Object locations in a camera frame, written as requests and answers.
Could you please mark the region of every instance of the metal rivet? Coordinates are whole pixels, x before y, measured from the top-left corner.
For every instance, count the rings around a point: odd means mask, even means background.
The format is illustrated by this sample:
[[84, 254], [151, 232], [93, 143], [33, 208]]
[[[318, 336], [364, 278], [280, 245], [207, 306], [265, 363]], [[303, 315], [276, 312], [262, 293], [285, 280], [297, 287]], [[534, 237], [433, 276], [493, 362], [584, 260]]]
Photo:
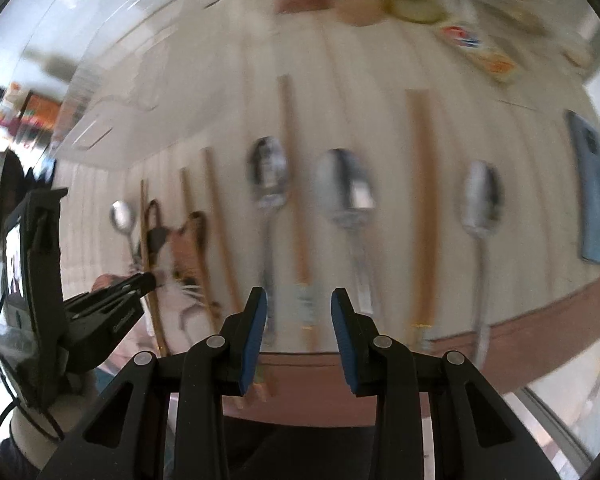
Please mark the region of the metal rivet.
[[134, 357], [134, 362], [138, 366], [144, 366], [151, 362], [151, 352], [140, 352]]
[[464, 363], [464, 356], [460, 352], [453, 351], [446, 355], [446, 360], [453, 365], [461, 365]]
[[224, 337], [221, 335], [213, 335], [206, 340], [206, 345], [209, 348], [220, 348], [224, 345]]
[[377, 335], [374, 338], [374, 345], [378, 348], [389, 348], [391, 346], [391, 338], [386, 335]]

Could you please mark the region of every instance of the food package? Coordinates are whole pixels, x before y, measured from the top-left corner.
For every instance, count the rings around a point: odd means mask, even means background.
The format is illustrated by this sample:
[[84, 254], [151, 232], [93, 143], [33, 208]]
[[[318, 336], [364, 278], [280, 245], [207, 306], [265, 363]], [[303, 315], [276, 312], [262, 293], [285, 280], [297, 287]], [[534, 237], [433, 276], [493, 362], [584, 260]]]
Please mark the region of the food package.
[[413, 23], [435, 23], [446, 15], [436, 0], [385, 0], [384, 6], [392, 16]]
[[491, 7], [503, 19], [531, 34], [545, 35], [548, 24], [542, 16], [539, 0], [478, 0]]
[[462, 52], [496, 81], [508, 83], [520, 71], [516, 62], [475, 25], [462, 20], [446, 20], [434, 29], [439, 38]]
[[366, 27], [384, 19], [382, 0], [336, 0], [336, 16], [342, 23]]

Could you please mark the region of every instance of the blue smartphone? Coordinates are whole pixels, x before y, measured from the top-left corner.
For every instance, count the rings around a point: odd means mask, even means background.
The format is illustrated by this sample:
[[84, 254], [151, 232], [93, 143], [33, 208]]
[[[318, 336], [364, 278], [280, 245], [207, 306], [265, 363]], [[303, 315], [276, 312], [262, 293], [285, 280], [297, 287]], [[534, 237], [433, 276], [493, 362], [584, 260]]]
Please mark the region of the blue smartphone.
[[600, 133], [571, 110], [565, 117], [580, 178], [580, 256], [600, 264]]

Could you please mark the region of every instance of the clamp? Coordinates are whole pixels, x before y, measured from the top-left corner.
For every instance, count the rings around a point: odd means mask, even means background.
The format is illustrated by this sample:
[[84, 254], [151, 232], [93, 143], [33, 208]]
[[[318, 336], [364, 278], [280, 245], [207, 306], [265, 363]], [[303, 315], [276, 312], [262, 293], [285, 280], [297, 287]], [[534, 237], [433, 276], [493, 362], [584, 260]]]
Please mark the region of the clamp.
[[255, 287], [244, 311], [189, 351], [156, 358], [139, 352], [67, 435], [38, 480], [161, 479], [170, 394], [180, 392], [174, 478], [229, 480], [222, 396], [253, 381], [267, 314]]
[[411, 352], [356, 314], [344, 288], [331, 319], [347, 384], [378, 396], [369, 478], [422, 480], [420, 393], [429, 397], [436, 480], [558, 480], [541, 447], [500, 394], [457, 351], [441, 358]]

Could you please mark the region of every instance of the screen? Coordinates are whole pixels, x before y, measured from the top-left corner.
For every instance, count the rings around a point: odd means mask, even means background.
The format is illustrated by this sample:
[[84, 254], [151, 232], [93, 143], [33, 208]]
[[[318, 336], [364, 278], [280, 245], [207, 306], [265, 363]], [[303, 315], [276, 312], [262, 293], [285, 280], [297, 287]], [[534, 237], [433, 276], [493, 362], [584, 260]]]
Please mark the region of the screen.
[[7, 295], [24, 299], [22, 261], [20, 259], [20, 224], [7, 233], [6, 247]]

